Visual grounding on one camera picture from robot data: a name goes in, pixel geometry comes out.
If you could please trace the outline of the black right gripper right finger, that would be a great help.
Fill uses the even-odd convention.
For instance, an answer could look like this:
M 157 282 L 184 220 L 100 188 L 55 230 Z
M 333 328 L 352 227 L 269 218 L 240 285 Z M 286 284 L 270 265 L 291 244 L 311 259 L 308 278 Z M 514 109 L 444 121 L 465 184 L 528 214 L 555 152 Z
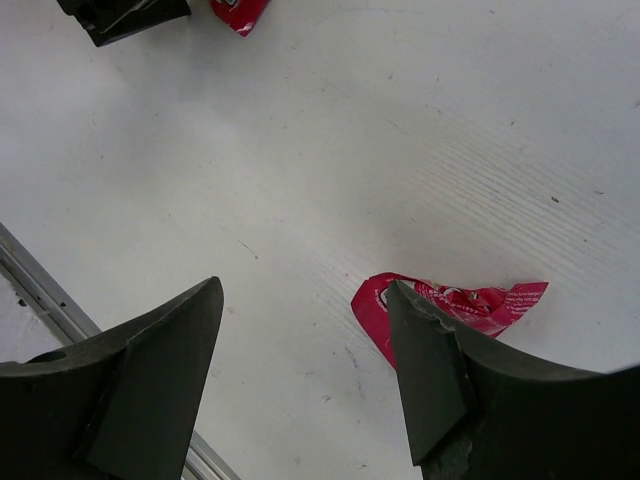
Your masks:
M 426 479 L 635 479 L 639 370 L 596 373 L 480 333 L 401 282 L 388 313 L 413 464 Z

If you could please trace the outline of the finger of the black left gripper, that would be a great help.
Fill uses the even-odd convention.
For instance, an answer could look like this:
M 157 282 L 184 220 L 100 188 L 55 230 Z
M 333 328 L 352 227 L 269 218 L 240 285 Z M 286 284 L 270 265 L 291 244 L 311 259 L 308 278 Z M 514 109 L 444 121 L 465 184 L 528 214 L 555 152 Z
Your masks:
M 96 47 L 102 47 L 174 19 L 187 17 L 186 0 L 58 0 Z

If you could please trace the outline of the small red triangular snack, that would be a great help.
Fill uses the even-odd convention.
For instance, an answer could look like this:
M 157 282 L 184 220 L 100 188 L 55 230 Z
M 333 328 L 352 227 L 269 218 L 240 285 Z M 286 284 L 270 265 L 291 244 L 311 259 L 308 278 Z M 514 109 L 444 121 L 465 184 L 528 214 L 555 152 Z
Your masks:
M 362 283 L 353 299 L 353 314 L 391 366 L 395 358 L 388 316 L 388 289 L 398 281 L 445 314 L 493 338 L 518 322 L 545 293 L 546 282 L 519 283 L 509 289 L 465 289 L 397 273 L 381 273 Z

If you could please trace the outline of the pink square snack packet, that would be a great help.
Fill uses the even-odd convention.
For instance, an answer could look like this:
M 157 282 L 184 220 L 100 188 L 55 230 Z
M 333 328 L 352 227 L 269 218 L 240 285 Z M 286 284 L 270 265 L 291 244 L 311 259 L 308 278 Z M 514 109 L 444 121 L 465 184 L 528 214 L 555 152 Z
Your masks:
M 260 19 L 269 0 L 209 0 L 208 3 L 219 19 L 246 37 Z

